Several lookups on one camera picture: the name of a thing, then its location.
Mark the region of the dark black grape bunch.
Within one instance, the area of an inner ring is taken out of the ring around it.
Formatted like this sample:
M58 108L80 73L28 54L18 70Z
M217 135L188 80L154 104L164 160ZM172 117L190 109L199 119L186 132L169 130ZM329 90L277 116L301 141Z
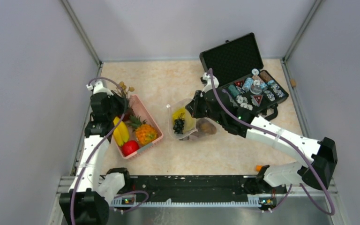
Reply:
M175 134L183 134L185 127L185 120L183 118L177 118L174 120L173 131Z

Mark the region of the clear zip top bag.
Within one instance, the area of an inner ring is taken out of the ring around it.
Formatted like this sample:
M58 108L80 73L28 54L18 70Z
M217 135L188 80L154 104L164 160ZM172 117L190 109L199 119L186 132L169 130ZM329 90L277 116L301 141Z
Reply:
M194 141L218 133L218 125L208 118L195 119L186 109L192 99L186 98L175 104L167 104L168 132L179 141Z

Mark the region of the tan longan fruit cluster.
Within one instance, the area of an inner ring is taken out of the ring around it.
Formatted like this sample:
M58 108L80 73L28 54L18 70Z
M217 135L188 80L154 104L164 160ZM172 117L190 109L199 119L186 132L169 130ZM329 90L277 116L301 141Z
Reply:
M129 96L132 92L135 91L135 88L132 86L126 86L123 81L121 81L118 86L116 87L116 90L114 91L116 94L118 94L120 97L129 99Z

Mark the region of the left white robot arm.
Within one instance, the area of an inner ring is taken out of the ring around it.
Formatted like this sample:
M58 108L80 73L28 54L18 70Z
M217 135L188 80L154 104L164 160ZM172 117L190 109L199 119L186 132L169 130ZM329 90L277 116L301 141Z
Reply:
M105 225L109 204L98 192L103 156L118 127L114 118L124 117L128 100L117 94L97 93L90 97L91 112L84 129L84 149L73 183L59 197L69 225Z

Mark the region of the yellow banana bunch toy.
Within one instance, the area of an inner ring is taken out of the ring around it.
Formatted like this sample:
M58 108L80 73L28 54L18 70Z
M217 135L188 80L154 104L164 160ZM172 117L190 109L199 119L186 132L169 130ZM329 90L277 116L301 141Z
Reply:
M119 147L122 147L130 139L128 128L125 122L120 121L119 117L114 118L114 124L117 125L117 128L113 132L114 139Z

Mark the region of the yellow napa cabbage toy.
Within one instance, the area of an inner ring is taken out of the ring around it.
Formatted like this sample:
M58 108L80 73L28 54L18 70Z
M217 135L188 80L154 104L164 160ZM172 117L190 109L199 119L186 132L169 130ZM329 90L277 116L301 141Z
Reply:
M174 120L177 118L183 118L185 120L185 127L183 134L195 128L195 124L196 124L195 118L191 116L191 114L185 107L179 108L178 110L172 113L172 126L174 125Z

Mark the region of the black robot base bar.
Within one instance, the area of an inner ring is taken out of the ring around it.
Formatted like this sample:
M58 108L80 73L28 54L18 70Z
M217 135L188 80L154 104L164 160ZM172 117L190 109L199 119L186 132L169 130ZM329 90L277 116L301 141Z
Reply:
M130 176L120 193L130 191L147 192L149 203L237 203L260 193L254 177L243 175Z

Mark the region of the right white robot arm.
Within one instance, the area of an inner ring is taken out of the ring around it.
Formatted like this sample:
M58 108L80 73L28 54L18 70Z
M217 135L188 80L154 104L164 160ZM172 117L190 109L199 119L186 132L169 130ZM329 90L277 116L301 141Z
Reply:
M233 135L262 142L295 159L285 165L265 165L256 176L256 187L269 193L281 185L307 185L327 190L337 165L335 142L330 138L316 140L280 128L253 112L243 97L231 99L218 91L220 103L212 90L196 91L185 108L196 119L209 118Z

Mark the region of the brown mushroom toy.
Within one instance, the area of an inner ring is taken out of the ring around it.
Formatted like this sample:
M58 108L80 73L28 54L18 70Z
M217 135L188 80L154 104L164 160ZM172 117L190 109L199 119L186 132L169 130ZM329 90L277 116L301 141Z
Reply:
M196 122L196 129L203 135L214 135L217 133L216 126L205 118L201 118Z

